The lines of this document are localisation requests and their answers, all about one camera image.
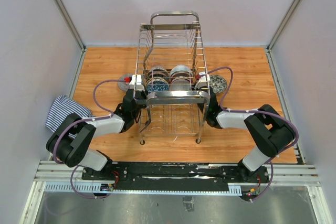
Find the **striped line pattern bowl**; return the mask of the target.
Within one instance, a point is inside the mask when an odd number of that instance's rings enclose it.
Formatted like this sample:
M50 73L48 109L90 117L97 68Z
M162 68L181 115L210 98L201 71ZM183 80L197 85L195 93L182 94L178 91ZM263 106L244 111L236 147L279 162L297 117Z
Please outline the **striped line pattern bowl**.
M118 87L120 90L126 92L129 89L129 83L132 79L131 73L126 73L119 78Z

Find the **black floral red bowl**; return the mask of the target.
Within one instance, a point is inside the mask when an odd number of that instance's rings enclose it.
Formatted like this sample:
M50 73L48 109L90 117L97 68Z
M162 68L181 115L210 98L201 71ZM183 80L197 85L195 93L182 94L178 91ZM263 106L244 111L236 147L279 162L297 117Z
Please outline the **black floral red bowl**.
M217 74L210 75L209 85L215 94L223 93L227 89L225 78Z

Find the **blue triangle pattern bowl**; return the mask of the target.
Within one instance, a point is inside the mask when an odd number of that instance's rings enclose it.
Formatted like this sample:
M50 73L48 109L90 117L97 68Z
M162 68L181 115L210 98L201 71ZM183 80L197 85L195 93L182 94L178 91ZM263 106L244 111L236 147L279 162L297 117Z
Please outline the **blue triangle pattern bowl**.
M159 92L159 91L169 91L169 84L162 81L151 81L146 85L148 93Z

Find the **yellow rim leaf bowl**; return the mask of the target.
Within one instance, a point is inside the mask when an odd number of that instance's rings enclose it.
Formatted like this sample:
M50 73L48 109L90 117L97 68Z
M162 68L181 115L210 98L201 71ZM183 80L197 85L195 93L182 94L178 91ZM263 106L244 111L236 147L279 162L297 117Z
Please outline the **yellow rim leaf bowl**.
M149 77L147 79L147 82L151 82L151 81L162 81L162 82L168 83L168 79L164 77Z

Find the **black dotted hexagon bowl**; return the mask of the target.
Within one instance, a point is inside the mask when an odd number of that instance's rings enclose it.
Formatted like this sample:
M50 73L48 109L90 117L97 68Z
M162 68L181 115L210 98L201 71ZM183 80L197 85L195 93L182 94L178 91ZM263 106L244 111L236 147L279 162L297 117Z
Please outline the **black dotted hexagon bowl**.
M178 81L173 84L170 84L170 91L190 91L191 83L185 81Z

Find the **red ikat pattern bowl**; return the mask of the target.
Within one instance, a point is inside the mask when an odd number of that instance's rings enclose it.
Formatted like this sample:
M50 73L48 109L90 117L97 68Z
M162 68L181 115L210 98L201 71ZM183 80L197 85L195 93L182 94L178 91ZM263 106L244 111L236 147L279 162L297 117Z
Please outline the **red ikat pattern bowl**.
M175 83L175 82L178 82L178 81L185 81L185 82L188 82L188 83L192 83L193 82L193 78L192 77L175 77L171 80L171 84Z

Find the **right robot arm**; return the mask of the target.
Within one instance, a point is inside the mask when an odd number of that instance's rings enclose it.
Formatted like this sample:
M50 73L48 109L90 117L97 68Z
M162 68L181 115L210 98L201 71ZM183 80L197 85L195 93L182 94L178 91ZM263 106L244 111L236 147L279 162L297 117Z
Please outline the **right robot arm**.
M271 105L252 110L232 110L220 106L213 89L210 89L210 95L207 124L216 129L247 130L255 142L252 151L238 163L237 175L242 181L250 182L261 166L298 142L297 128Z

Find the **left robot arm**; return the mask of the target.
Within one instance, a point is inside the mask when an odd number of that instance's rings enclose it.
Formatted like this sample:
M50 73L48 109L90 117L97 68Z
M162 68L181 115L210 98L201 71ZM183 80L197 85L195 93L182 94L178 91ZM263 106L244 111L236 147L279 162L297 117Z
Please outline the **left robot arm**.
M144 109L143 105L137 104L137 100L145 99L147 94L146 91L128 89L122 103L106 116L82 117L78 113L68 114L47 141L46 150L58 164L92 170L102 180L112 175L117 177L112 159L89 146L95 137L124 133L136 124Z

